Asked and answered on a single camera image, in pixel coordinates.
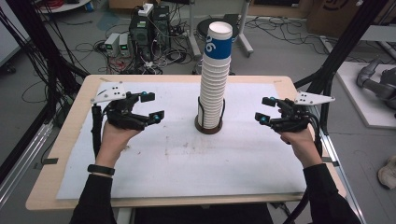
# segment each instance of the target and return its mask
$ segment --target hand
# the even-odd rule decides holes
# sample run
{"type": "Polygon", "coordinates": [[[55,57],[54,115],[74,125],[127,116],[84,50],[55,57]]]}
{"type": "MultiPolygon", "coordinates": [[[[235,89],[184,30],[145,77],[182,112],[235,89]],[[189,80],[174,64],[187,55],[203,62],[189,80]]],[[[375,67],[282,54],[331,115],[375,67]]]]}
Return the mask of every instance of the hand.
{"type": "Polygon", "coordinates": [[[96,157],[96,165],[114,168],[121,152],[126,148],[128,141],[140,131],[119,129],[106,121],[103,130],[102,145],[96,157]]]}
{"type": "Polygon", "coordinates": [[[279,134],[282,141],[291,144],[294,155],[300,160],[304,168],[322,163],[309,129],[297,133],[279,134]]]}

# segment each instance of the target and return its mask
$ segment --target brown round base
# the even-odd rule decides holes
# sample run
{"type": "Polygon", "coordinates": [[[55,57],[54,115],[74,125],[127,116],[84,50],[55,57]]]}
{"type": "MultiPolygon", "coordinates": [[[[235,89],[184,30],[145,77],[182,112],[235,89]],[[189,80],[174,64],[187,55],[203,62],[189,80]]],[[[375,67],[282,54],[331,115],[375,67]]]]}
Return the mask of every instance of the brown round base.
{"type": "Polygon", "coordinates": [[[214,133],[218,133],[221,130],[222,127],[222,120],[220,120],[220,123],[217,127],[212,128],[212,129],[206,129],[204,127],[202,127],[199,123],[198,123],[198,115],[197,117],[195,117],[195,128],[200,132],[200,133],[205,133],[205,134],[214,134],[214,133]]]}

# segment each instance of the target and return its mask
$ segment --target black bracelet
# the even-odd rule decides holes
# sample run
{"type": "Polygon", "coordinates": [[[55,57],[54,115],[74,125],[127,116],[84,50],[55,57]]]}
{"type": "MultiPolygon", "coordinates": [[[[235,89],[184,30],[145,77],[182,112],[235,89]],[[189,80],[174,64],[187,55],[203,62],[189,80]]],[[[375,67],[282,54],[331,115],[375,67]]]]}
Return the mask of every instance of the black bracelet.
{"type": "Polygon", "coordinates": [[[114,175],[114,172],[116,172],[116,170],[105,166],[91,164],[88,166],[88,172],[99,173],[103,175],[114,175]]]}

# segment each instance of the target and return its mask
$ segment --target wooden table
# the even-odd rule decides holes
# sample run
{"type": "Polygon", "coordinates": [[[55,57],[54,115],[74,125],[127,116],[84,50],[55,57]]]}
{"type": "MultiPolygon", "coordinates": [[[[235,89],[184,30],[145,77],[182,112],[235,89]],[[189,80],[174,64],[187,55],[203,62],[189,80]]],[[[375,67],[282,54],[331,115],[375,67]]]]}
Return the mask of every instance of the wooden table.
{"type": "MultiPolygon", "coordinates": [[[[56,164],[45,165],[38,177],[35,186],[26,202],[29,210],[56,210],[74,209],[78,200],[57,200],[56,195],[61,185],[65,166],[70,152],[78,139],[79,131],[91,109],[93,98],[103,82],[200,82],[199,76],[109,76],[91,75],[86,77],[81,90],[78,93],[69,115],[62,127],[57,140],[49,154],[49,158],[58,158],[56,164]]],[[[228,78],[229,83],[267,83],[274,84],[280,99],[294,99],[296,90],[288,77],[265,77],[265,76],[235,76],[228,78]]],[[[335,172],[332,163],[327,163],[333,179],[340,190],[340,194],[346,196],[346,191],[335,172]]],[[[182,197],[182,198],[144,198],[144,199],[113,199],[114,207],[140,207],[159,205],[182,205],[182,204],[214,204],[214,203],[252,203],[252,202],[287,202],[299,201],[302,194],[267,194],[267,195],[232,195],[232,196],[207,196],[207,197],[182,197]]]]}

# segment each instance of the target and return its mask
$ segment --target person's left hand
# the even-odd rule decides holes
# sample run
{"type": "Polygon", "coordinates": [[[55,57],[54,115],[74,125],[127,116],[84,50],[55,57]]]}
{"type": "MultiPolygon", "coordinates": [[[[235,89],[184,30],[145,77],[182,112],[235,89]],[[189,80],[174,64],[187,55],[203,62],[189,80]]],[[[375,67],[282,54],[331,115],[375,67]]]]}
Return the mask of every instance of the person's left hand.
{"type": "Polygon", "coordinates": [[[121,152],[126,148],[128,141],[140,131],[117,128],[108,121],[103,130],[102,145],[96,157],[96,165],[114,168],[121,152]]]}

